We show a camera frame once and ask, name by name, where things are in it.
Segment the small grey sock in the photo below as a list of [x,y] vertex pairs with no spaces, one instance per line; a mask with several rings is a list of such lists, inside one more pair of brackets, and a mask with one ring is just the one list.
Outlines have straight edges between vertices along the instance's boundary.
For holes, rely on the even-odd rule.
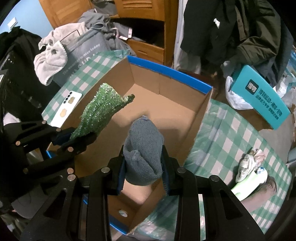
[[147,186],[161,178],[163,144],[164,136],[147,116],[143,115],[132,123],[123,145],[127,182]]

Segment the green bubble wrap piece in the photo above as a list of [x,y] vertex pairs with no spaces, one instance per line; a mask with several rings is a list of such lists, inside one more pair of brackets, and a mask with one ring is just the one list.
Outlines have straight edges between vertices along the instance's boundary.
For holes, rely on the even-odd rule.
[[86,105],[80,123],[72,133],[70,140],[85,136],[91,132],[99,135],[112,117],[132,103],[134,98],[134,94],[122,97],[112,86],[103,83],[94,98]]

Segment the light green foam sheet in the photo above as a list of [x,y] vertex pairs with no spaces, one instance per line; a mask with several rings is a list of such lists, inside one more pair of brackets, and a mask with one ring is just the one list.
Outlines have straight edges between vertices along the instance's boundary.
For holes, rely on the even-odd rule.
[[266,176],[260,176],[252,171],[243,181],[237,183],[231,191],[238,198],[239,201],[244,200],[261,184],[267,181]]

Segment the large grey sock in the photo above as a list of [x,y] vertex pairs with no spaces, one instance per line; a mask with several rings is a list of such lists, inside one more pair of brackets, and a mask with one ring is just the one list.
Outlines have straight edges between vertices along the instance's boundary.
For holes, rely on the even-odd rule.
[[271,197],[277,193],[277,185],[274,177],[268,176],[264,184],[260,185],[255,192],[241,201],[248,212],[253,212],[262,207]]

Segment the white smartphone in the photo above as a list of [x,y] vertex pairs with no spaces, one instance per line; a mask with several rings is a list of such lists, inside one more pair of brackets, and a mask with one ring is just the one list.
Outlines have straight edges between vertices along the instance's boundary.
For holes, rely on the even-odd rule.
[[70,113],[74,110],[81,98],[81,93],[70,91],[69,94],[63,100],[60,107],[58,108],[55,116],[50,122],[50,125],[53,127],[60,128],[63,125],[63,123],[67,120]]

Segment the green checkered plastic tablecloth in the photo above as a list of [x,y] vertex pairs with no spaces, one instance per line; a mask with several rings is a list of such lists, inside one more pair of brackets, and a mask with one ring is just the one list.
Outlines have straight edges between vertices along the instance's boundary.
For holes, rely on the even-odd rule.
[[277,217],[287,195],[292,174],[259,132],[230,106],[210,98],[210,88],[163,65],[127,55],[126,51],[97,53],[76,70],[42,113],[52,122],[70,92],[82,94],[79,104],[65,118],[77,126],[86,105],[102,83],[121,96],[135,96],[132,103],[112,117],[98,139],[76,161],[80,176],[92,174],[115,156],[131,123],[147,116],[165,139],[170,156],[197,176],[219,176],[234,186],[240,160],[251,149],[262,150],[262,166],[276,182],[277,192],[251,213],[263,232]]

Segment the crumpled white plastic bag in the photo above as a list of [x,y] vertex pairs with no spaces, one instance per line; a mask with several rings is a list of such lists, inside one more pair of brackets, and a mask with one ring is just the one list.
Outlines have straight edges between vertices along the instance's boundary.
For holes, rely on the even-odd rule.
[[252,171],[257,170],[265,159],[266,154],[262,150],[251,148],[239,163],[235,182],[243,181]]

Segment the blue cardboard box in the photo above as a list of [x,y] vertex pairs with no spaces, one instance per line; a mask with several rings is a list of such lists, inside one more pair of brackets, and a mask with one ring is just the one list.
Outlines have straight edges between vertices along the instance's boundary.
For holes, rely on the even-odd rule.
[[111,224],[133,231],[164,197],[161,152],[184,163],[210,101],[213,88],[189,75],[128,56],[86,90],[62,128],[77,127],[88,103],[102,85],[134,99],[114,114],[94,143],[75,160],[79,177],[105,167],[120,153],[126,158],[121,193],[108,197]]

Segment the white towel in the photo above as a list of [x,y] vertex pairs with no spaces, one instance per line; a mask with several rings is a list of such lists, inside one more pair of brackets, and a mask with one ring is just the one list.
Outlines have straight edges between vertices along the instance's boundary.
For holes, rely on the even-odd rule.
[[66,66],[67,46],[87,31],[85,22],[69,23],[41,39],[38,48],[44,50],[34,58],[34,70],[41,84],[48,86],[53,76]]

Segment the grey tote bag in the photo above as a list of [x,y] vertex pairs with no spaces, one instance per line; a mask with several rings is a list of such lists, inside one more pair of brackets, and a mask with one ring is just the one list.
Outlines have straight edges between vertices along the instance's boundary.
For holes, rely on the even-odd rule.
[[72,40],[66,47],[67,63],[54,75],[53,81],[62,87],[68,79],[93,55],[110,51],[106,37],[100,30],[90,29]]

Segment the brown cardboard under box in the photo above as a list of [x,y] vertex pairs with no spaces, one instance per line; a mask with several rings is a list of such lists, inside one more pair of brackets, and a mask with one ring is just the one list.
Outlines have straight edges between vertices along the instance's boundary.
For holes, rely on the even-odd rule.
[[[212,99],[230,106],[230,104],[228,103],[225,97],[225,94],[214,93],[212,95]],[[272,127],[267,123],[267,121],[262,116],[260,116],[254,109],[236,110],[236,112],[239,113],[243,118],[245,118],[257,131],[260,131],[263,129],[272,130]]]

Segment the teal printed shoe box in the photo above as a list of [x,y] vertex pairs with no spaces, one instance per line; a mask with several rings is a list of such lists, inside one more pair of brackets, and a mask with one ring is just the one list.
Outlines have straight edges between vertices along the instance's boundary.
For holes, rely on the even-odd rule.
[[267,81],[249,65],[233,74],[231,90],[249,103],[274,129],[289,116],[290,110]]

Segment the grey clothes pile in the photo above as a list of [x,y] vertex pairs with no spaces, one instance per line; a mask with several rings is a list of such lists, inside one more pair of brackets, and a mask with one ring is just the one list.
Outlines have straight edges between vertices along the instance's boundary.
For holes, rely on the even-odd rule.
[[84,12],[78,20],[84,22],[88,30],[96,30],[103,37],[103,44],[107,51],[127,50],[131,56],[136,56],[135,51],[126,43],[132,37],[132,28],[113,22],[106,15],[95,12],[93,9]]

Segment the wooden louvered wardrobe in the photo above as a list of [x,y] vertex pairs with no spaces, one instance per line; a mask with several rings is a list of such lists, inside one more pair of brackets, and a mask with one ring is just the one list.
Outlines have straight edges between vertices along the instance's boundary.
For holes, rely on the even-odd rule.
[[[117,13],[111,20],[132,28],[137,39],[127,43],[142,59],[171,66],[176,37],[178,1],[115,1]],[[88,0],[40,1],[53,28],[77,22],[95,7]]]

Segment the hanging dark coats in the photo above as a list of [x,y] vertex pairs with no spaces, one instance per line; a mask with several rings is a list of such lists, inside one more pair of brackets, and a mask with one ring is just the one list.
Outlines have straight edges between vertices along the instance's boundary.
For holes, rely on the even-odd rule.
[[179,17],[176,68],[230,76],[253,67],[271,86],[282,78],[293,37],[269,1],[187,1]]

